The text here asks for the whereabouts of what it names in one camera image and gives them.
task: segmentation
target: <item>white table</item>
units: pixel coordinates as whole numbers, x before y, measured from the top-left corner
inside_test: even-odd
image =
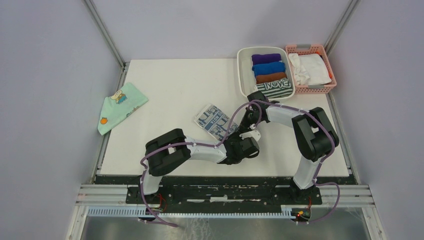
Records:
[[[234,58],[132,60],[126,83],[132,83],[149,101],[115,127],[111,133],[101,175],[140,175],[140,159],[148,141],[181,128],[186,136],[215,139],[194,123],[194,116],[212,103],[229,117],[247,99],[239,90]],[[284,104],[304,110],[321,107],[334,125],[325,94],[294,95]],[[236,117],[239,123],[244,111]],[[235,165],[189,160],[170,176],[290,177],[301,154],[292,128],[262,122],[260,154]],[[341,147],[329,157],[319,176],[346,177],[348,169]]]

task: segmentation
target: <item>folded clothes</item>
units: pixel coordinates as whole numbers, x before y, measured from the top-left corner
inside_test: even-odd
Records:
[[[299,55],[297,53],[289,53],[288,59],[293,66],[293,77],[297,85],[308,85],[311,76],[309,76],[309,72],[306,71],[305,67],[301,64]]]
[[[287,75],[284,72],[277,72],[268,75],[257,75],[256,84],[270,83],[280,79],[286,79]]]
[[[133,84],[126,83],[113,96],[104,99],[98,131],[101,135],[109,132],[148,100]]]
[[[314,53],[299,56],[297,53],[290,53],[288,58],[293,65],[294,80],[297,84],[324,85],[332,81],[320,55]]]
[[[293,93],[293,85],[287,78],[256,84],[255,89],[261,91],[269,99],[283,98]]]
[[[271,54],[254,54],[252,55],[253,65],[257,64],[269,64],[273,62],[281,61],[281,55],[279,53],[271,53]]]
[[[239,126],[232,123],[230,127],[230,118],[217,106],[209,103],[194,117],[194,122],[205,129],[210,135],[221,141],[228,128],[228,135],[233,133]]]
[[[252,71],[254,72],[254,76],[256,77],[258,75],[284,73],[286,71],[286,67],[284,66],[283,62],[276,61],[253,65]]]

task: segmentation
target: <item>pink basket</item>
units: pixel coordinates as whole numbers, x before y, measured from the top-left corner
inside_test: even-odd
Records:
[[[299,54],[299,55],[307,55],[307,54],[319,54],[322,56],[322,60],[325,63],[325,66],[328,70],[328,76],[331,78],[331,82],[325,85],[298,85],[296,81],[294,82],[294,87],[296,91],[294,94],[327,94],[333,89],[336,85],[336,79],[334,78],[333,70],[331,69],[329,58],[327,57],[326,51],[324,50],[324,46],[321,44],[308,44],[308,45],[287,45],[285,46],[285,51],[287,54]]]

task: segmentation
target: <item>red wire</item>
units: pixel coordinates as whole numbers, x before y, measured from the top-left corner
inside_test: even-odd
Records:
[[[309,197],[309,204],[308,204],[308,206],[307,206],[307,209],[310,209],[310,208],[311,208],[311,206],[312,206],[312,200],[311,200],[311,197]]]
[[[163,211],[162,211],[162,213],[164,213],[165,212],[165,210],[167,209],[167,207],[168,207],[168,203],[167,203],[167,201],[165,200],[165,198],[163,198],[162,197],[162,195],[160,196],[160,198],[161,198],[161,201],[163,200],[164,202],[165,202],[165,208],[163,209]]]
[[[160,201],[159,201],[159,208],[161,208],[162,207],[162,194],[159,193],[157,196],[160,199]]]

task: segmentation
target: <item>cartoon print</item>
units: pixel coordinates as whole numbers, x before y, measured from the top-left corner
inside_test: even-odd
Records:
[[[131,112],[129,112],[129,113],[127,113],[126,114],[126,117],[128,118],[128,116],[129,115],[131,115],[132,113],[134,113],[137,109],[139,109],[141,106],[137,106],[137,107],[134,107],[132,110],[131,110]]]
[[[116,101],[116,104],[121,104],[123,101],[127,100],[127,96],[122,93],[122,90],[118,90],[113,96],[110,97],[112,100]]]
[[[100,124],[104,125],[108,122],[108,119],[106,117],[102,117],[100,120]]]

